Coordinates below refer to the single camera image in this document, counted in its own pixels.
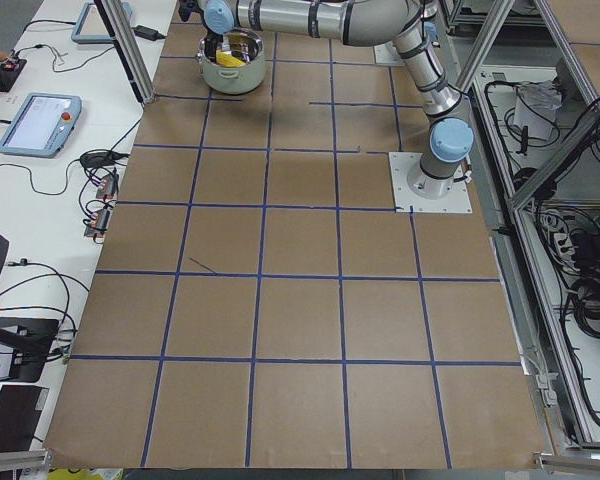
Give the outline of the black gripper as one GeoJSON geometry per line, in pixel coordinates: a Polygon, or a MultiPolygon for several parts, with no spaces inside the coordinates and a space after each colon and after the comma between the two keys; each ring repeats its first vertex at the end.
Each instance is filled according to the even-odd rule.
{"type": "Polygon", "coordinates": [[[223,50],[225,35],[217,34],[212,30],[208,29],[207,34],[204,38],[205,46],[204,52],[206,55],[216,55],[218,51],[223,50]]]}

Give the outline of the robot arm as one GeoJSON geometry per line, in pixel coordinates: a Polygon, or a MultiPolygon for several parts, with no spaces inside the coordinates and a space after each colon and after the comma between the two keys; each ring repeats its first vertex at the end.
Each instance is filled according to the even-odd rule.
{"type": "Polygon", "coordinates": [[[474,142],[471,127],[457,114],[463,91],[453,86],[436,56],[426,27],[432,1],[183,1],[179,15],[201,16],[209,37],[235,29],[288,33],[369,47],[377,64],[406,67],[430,121],[425,152],[406,174],[417,196],[439,200],[450,193],[456,171],[474,142]]]}

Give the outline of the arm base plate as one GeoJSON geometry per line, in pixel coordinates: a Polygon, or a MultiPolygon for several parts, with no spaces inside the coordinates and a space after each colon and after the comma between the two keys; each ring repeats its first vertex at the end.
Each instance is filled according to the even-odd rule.
{"type": "Polygon", "coordinates": [[[373,52],[375,64],[378,66],[403,66],[403,60],[391,42],[374,46],[373,52]]]}
{"type": "Polygon", "coordinates": [[[434,179],[421,169],[419,152],[390,152],[394,206],[401,213],[471,214],[462,166],[447,179],[434,179]]]}

